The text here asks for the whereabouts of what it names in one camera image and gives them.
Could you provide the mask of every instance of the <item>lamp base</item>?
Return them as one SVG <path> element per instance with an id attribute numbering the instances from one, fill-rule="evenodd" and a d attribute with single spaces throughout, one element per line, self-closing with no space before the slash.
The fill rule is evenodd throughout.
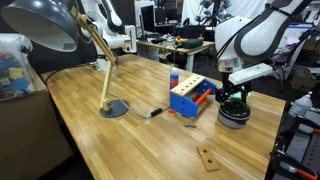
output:
<path id="1" fill-rule="evenodd" d="M 227 127 L 239 129 L 246 125 L 250 112 L 250 107 L 246 103 L 232 98 L 220 105 L 218 119 Z"/>
<path id="2" fill-rule="evenodd" d="M 128 107 L 129 103 L 125 100 L 122 100 Z M 120 101 L 120 100 L 113 100 L 109 102 L 109 110 L 106 111 L 103 108 L 100 108 L 100 115 L 105 118 L 115 118 L 123 115 L 129 109 Z"/>

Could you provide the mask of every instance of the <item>wooden table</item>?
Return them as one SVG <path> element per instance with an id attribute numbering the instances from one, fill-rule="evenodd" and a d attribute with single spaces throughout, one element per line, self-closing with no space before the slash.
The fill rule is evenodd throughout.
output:
<path id="1" fill-rule="evenodd" d="M 187 57 L 186 70 L 192 72 L 194 55 L 198 52 L 201 52 L 201 51 L 209 48 L 209 46 L 213 46 L 214 42 L 203 41 L 202 46 L 197 47 L 197 48 L 193 48 L 193 49 L 184 49 L 184 48 L 175 49 L 172 45 L 162 46 L 161 44 L 155 44 L 155 43 L 148 42 L 148 41 L 138 41 L 138 44 L 144 45 L 144 46 L 155 47 L 155 48 L 159 48 L 159 49 L 165 49 L 165 50 L 169 50 L 169 51 L 175 51 L 175 53 L 187 54 L 188 57 Z"/>
<path id="2" fill-rule="evenodd" d="M 170 71 L 165 64 L 120 56 L 110 93 L 140 114 L 148 114 L 151 106 L 168 107 Z M 180 82 L 193 74 L 179 73 Z M 285 101 L 252 92 L 252 116 L 242 129 L 230 129 L 217 120 L 219 103 L 214 96 L 200 104 L 194 119 L 165 111 L 146 124 L 132 112 L 114 119 L 100 116 L 103 80 L 103 72 L 79 67 L 48 81 L 54 103 L 95 179 L 264 178 Z M 184 122 L 197 128 L 186 128 Z M 197 151 L 200 145 L 210 147 L 219 170 L 206 171 Z"/>

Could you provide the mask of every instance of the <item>cylindrical container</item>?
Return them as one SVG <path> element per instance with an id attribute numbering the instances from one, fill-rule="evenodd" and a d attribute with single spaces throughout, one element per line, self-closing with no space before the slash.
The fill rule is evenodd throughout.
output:
<path id="1" fill-rule="evenodd" d="M 170 72 L 170 90 L 179 84 L 179 73 L 177 68 L 172 68 Z"/>
<path id="2" fill-rule="evenodd" d="M 306 112 L 312 107 L 312 101 L 310 99 L 312 92 L 309 94 L 302 96 L 300 99 L 297 99 L 292 104 L 289 114 L 292 117 L 296 117 L 298 115 L 304 116 Z"/>

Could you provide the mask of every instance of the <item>wooden block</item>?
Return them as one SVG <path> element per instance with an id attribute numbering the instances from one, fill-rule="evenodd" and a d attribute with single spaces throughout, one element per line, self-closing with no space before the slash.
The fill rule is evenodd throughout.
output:
<path id="1" fill-rule="evenodd" d="M 180 83 L 178 86 L 171 90 L 172 93 L 178 96 L 185 96 L 190 91 L 192 91 L 196 86 L 198 86 L 203 80 L 205 79 L 204 76 L 194 74 L 190 76 L 188 79 Z"/>
<path id="2" fill-rule="evenodd" d="M 208 145 L 201 145 L 197 148 L 207 171 L 219 169 L 219 165 L 217 161 L 213 158 L 213 155 Z"/>

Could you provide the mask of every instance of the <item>floor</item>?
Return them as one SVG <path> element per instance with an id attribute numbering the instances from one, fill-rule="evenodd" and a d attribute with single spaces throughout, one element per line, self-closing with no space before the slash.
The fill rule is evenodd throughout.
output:
<path id="1" fill-rule="evenodd" d="M 303 64 L 305 61 L 297 61 L 297 64 Z M 194 72 L 197 74 L 202 74 L 207 77 L 221 80 L 220 73 L 215 67 L 215 63 L 210 60 L 208 63 L 202 57 L 197 58 L 194 61 Z M 253 91 L 267 94 L 279 99 L 286 100 L 287 102 L 294 101 L 295 99 L 306 94 L 306 92 L 295 90 L 291 87 L 290 78 L 284 82 L 285 92 L 279 93 L 280 88 L 279 80 L 274 77 L 261 77 L 252 81 Z M 319 106 L 319 101 L 316 100 L 319 96 L 315 96 L 312 100 L 316 107 Z M 75 155 L 65 161 L 63 164 L 59 165 L 46 175 L 40 178 L 40 180 L 91 180 L 93 179 L 90 171 L 88 170 L 81 154 L 79 153 L 77 147 L 75 146 L 70 134 L 67 129 L 63 129 L 65 136 L 69 140 L 72 148 L 74 149 Z"/>

